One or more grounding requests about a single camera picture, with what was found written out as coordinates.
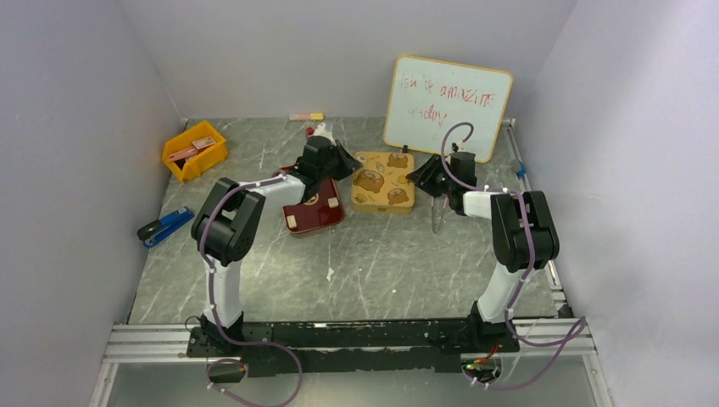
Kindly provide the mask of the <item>pink metal tweezers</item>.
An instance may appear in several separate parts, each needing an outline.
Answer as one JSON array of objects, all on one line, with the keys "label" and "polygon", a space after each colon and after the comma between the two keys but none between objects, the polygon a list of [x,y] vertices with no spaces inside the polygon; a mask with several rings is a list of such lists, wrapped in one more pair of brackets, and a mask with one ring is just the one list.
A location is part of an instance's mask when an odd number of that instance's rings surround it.
[{"label": "pink metal tweezers", "polygon": [[444,223],[444,214],[448,206],[448,198],[442,196],[441,198],[431,197],[431,228],[433,234],[438,234]]}]

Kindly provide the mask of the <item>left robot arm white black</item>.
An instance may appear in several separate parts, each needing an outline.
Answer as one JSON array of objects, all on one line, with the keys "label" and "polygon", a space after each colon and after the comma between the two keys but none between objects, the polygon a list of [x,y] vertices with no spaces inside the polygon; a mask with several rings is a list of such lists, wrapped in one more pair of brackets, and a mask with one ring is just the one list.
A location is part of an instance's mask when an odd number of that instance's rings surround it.
[{"label": "left robot arm white black", "polygon": [[361,163],[341,143],[312,136],[295,163],[259,181],[220,178],[211,189],[191,228],[203,260],[206,302],[200,325],[209,345],[230,356],[242,346],[241,264],[251,250],[267,212],[303,204],[327,180],[341,181]]}]

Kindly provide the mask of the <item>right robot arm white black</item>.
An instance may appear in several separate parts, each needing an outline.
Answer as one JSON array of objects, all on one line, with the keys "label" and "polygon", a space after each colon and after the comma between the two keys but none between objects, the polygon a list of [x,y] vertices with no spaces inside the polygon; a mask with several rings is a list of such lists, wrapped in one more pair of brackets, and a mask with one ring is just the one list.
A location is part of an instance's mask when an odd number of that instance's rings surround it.
[{"label": "right robot arm white black", "polygon": [[475,166],[472,153],[452,153],[447,158],[434,154],[407,179],[433,198],[446,197],[457,215],[491,223],[497,264],[477,300],[481,319],[465,330],[469,346],[484,352],[499,339],[494,324],[511,320],[524,286],[558,256],[559,238],[543,192],[482,187]]}]

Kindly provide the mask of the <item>silver box lid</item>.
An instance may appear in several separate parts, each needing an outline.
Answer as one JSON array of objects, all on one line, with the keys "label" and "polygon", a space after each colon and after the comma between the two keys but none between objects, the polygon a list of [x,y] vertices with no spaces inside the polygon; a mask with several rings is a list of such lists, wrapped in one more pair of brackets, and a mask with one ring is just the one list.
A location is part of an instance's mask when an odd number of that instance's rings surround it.
[{"label": "silver box lid", "polygon": [[351,202],[369,205],[415,205],[415,186],[406,176],[415,170],[415,158],[403,152],[360,151],[362,168],[353,175]]}]

